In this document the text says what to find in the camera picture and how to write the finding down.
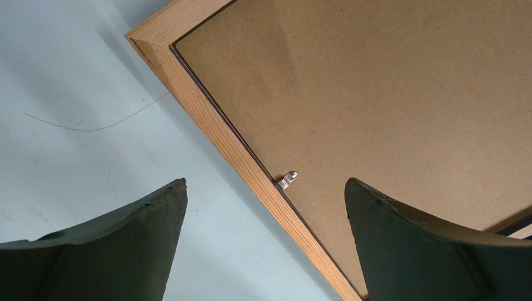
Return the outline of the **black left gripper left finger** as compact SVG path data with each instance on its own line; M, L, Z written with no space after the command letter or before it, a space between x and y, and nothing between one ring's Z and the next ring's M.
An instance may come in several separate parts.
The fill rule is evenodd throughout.
M185 179L37 240L1 244L2 300L162 300L183 225Z

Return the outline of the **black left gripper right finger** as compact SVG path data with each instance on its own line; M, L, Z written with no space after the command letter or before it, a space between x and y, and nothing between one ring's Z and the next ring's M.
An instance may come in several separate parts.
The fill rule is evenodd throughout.
M346 211L371 300L530 300L531 242L470 229L356 178Z

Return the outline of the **brown cardboard backing board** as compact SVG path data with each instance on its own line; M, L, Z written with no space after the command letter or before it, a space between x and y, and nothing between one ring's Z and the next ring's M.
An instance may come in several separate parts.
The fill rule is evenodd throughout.
M349 178L477 230L531 206L530 1L235 1L176 49L364 297Z

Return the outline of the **wooden picture frame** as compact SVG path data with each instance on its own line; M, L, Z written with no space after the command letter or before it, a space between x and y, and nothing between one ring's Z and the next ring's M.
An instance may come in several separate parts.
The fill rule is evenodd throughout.
M343 300L371 300L362 296L340 269L285 195L287 189L277 186L284 174L273 177L267 172L176 49L178 41L234 2L171 1L126 38L336 293ZM531 206L478 231L531 242Z

